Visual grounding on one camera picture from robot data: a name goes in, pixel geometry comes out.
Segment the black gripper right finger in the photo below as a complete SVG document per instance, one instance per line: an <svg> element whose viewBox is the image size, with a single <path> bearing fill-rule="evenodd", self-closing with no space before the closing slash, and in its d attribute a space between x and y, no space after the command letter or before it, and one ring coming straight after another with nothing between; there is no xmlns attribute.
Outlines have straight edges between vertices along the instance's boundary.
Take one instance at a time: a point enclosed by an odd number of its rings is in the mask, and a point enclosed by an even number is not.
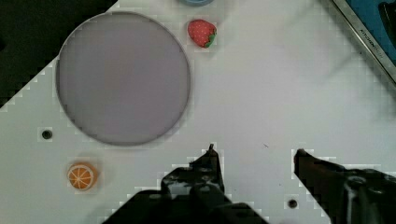
<svg viewBox="0 0 396 224"><path fill-rule="evenodd" d="M347 169L300 148L294 173L332 224L396 224L395 177L375 169Z"/></svg>

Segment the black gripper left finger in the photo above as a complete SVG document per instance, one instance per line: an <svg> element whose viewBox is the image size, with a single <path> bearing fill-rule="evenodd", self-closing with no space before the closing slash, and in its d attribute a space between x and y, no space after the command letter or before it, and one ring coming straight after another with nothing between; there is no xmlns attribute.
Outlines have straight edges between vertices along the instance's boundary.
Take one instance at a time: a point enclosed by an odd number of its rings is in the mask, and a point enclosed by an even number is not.
<svg viewBox="0 0 396 224"><path fill-rule="evenodd" d="M142 190L103 224L268 224L246 203L225 195L219 154L210 145L187 167L161 180L158 190Z"/></svg>

